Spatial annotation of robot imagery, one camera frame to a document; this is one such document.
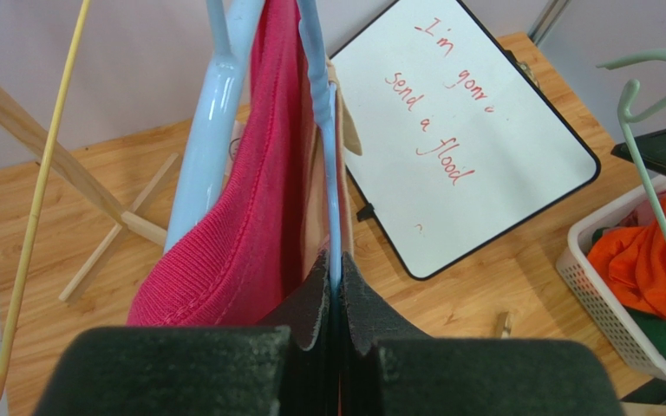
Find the red handwriting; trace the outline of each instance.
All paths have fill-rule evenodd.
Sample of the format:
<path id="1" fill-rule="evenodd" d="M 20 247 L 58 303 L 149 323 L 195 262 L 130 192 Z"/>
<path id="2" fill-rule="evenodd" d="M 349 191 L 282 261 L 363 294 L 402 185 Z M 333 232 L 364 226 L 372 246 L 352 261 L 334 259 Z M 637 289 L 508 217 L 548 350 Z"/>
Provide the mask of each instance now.
<path id="1" fill-rule="evenodd" d="M 425 29 L 424 29 L 424 28 L 421 28 L 421 27 L 419 27 L 419 26 L 415 26 L 415 30 L 418 30 L 418 31 L 420 31 L 420 32 L 423 32 L 423 33 L 426 33 L 426 34 L 428 34 L 428 35 L 433 36 L 434 34 L 433 34 L 433 32 L 431 32 L 430 30 L 433 29 L 433 28 L 435 28 L 435 26 L 438 25 L 440 22 L 441 22 L 441 20 L 440 20 L 438 17 L 434 17 L 434 22 L 433 22 L 430 26 L 428 26 L 428 27 L 425 28 Z M 442 37 L 441 39 L 439 39 L 438 42 L 436 42 L 435 44 L 438 45 L 438 46 L 440 46 L 440 47 L 442 47 L 442 48 L 444 48 L 444 47 L 448 48 L 448 50 L 446 51 L 446 53 L 443 54 L 444 56 L 448 56 L 448 54 L 451 52 L 451 50 L 454 49 L 454 44 L 451 43 L 451 41 L 449 41 L 449 40 L 448 40 L 447 38 L 445 38 L 445 37 Z"/>
<path id="2" fill-rule="evenodd" d="M 450 152 L 451 150 L 455 149 L 456 147 L 461 146 L 460 143 L 456 143 L 456 138 L 452 137 L 449 140 L 441 140 L 441 145 L 436 147 L 435 149 L 428 151 L 428 152 L 421 152 L 419 149 L 415 149 L 415 154 L 418 156 L 425 156 L 427 154 L 437 152 L 441 150 L 443 147 L 452 144 L 449 148 L 442 150 L 440 153 L 438 153 L 437 157 L 438 160 L 441 162 L 441 166 L 443 166 L 443 172 L 445 172 L 448 175 L 448 178 L 451 179 L 451 184 L 453 186 L 456 186 L 456 181 L 464 178 L 465 176 L 469 176 L 474 174 L 476 171 L 472 169 L 471 171 L 468 172 L 462 172 L 461 170 L 456 169 L 456 165 L 454 164 L 454 160 L 451 158 L 451 156 L 445 156 L 446 153 Z"/>
<path id="3" fill-rule="evenodd" d="M 479 101 L 483 98 L 486 98 L 487 95 L 482 92 L 482 87 L 477 85 L 477 81 L 475 81 L 474 78 L 469 78 L 469 75 L 471 75 L 469 74 L 469 71 L 464 69 L 459 73 L 459 80 L 455 84 L 451 85 L 443 84 L 443 86 L 448 89 L 451 89 L 461 84 L 461 86 L 463 86 L 465 89 L 468 89 L 472 93 L 472 98 L 474 98 L 475 101 Z"/>
<path id="4" fill-rule="evenodd" d="M 393 81 L 388 80 L 387 78 L 384 78 L 384 81 L 387 82 L 392 86 L 392 90 L 394 90 L 397 95 L 400 95 L 402 98 L 402 101 L 405 101 L 405 104 L 408 105 L 408 111 L 413 111 L 413 106 L 415 105 L 416 102 L 420 101 L 425 97 L 425 94 L 420 94 L 417 97 L 413 96 L 410 97 L 410 95 L 415 95 L 413 92 L 413 89 L 410 87 L 405 87 L 407 85 L 407 82 L 405 81 L 404 78 L 401 78 L 402 72 L 395 72 L 395 79 Z"/>

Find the whiteboard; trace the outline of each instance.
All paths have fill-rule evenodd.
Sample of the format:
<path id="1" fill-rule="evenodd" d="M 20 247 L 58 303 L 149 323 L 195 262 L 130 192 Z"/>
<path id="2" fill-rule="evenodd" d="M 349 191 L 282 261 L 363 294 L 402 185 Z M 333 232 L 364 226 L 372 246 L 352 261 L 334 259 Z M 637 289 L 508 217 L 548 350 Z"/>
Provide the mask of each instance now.
<path id="1" fill-rule="evenodd" d="M 424 279 L 590 183 L 599 161 L 455 0 L 400 0 L 332 58 L 346 165 Z"/>

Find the yellow wire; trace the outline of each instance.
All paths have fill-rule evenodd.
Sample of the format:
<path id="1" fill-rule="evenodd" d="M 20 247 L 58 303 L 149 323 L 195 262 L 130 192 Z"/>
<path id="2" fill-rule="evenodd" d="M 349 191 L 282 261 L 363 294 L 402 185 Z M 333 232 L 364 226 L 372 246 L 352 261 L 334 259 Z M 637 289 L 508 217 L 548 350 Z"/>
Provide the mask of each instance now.
<path id="1" fill-rule="evenodd" d="M 12 344 L 15 340 L 17 328 L 17 318 L 20 317 L 20 308 L 23 306 L 23 292 L 25 290 L 25 281 L 30 267 L 30 258 L 33 253 L 33 243 L 36 241 L 36 231 L 38 221 L 41 217 L 41 208 L 43 206 L 43 195 L 46 192 L 46 184 L 49 179 L 51 160 L 53 159 L 54 148 L 56 147 L 56 137 L 61 125 L 63 106 L 66 101 L 66 93 L 69 91 L 69 82 L 71 73 L 74 70 L 74 61 L 76 52 L 79 49 L 79 42 L 82 40 L 84 22 L 87 20 L 87 12 L 91 0 L 83 0 L 82 8 L 79 10 L 79 17 L 76 19 L 74 35 L 71 38 L 69 54 L 66 57 L 61 85 L 58 89 L 58 96 L 54 107 L 53 117 L 49 128 L 49 135 L 46 139 L 46 146 L 43 149 L 43 158 L 41 168 L 38 170 L 38 180 L 36 181 L 36 191 L 33 194 L 33 204 L 30 206 L 28 215 L 28 227 L 25 230 L 25 239 L 23 241 L 23 250 L 20 252 L 20 263 L 17 265 L 15 275 L 15 285 L 12 289 L 12 298 L 10 299 L 10 309 L 7 313 L 7 321 L 4 324 L 2 335 L 2 350 L 0 351 L 0 400 L 4 392 L 4 382 L 7 380 L 7 373 L 10 369 L 10 357 L 12 356 Z"/>

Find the white wall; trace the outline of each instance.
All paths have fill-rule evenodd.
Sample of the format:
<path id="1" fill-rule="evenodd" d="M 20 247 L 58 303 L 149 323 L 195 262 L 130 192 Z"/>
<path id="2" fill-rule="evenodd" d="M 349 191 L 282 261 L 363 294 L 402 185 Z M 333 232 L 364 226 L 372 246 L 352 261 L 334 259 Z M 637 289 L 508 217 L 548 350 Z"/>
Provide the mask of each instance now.
<path id="1" fill-rule="evenodd" d="M 329 52 L 389 3 L 318 0 Z M 0 1 L 0 85 L 45 127 L 80 4 Z M 467 4 L 501 36 L 528 31 L 546 0 Z M 94 0 L 59 141 L 73 149 L 191 117 L 212 54 L 211 39 L 202 0 Z M 29 153 L 0 128 L 0 167 L 29 159 Z"/>
<path id="2" fill-rule="evenodd" d="M 624 141 L 617 102 L 631 78 L 641 82 L 634 113 L 666 95 L 666 63 L 644 62 L 609 71 L 595 66 L 645 49 L 666 48 L 666 1 L 574 0 L 540 44 L 541 51 L 616 142 Z M 666 128 L 666 108 L 634 134 Z"/>

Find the beige fabric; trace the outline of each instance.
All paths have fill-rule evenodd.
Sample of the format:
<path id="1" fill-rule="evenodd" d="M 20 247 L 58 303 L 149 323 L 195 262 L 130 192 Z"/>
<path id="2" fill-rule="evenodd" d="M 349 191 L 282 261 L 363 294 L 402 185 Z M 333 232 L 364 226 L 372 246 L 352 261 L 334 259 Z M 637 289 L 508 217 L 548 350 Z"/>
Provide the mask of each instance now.
<path id="1" fill-rule="evenodd" d="M 337 142 L 337 173 L 338 173 L 338 204 L 341 216 L 341 237 L 343 251 L 354 253 L 354 238 L 351 223 L 351 210 L 349 192 L 346 182 L 346 164 L 344 151 L 346 148 L 353 154 L 362 154 L 361 142 L 356 132 L 353 119 L 343 102 L 343 91 L 338 79 L 336 69 L 328 61 L 328 76 L 337 86 L 336 90 L 336 142 Z M 302 100 L 303 122 L 302 138 L 304 146 L 305 163 L 305 201 L 304 229 L 302 235 L 303 248 L 303 277 L 307 276 L 312 268 L 317 253 L 328 244 L 328 198 L 325 188 L 325 169 L 323 160 L 323 139 L 312 115 L 312 99 L 310 98 L 310 84 L 307 76 L 303 76 Z"/>

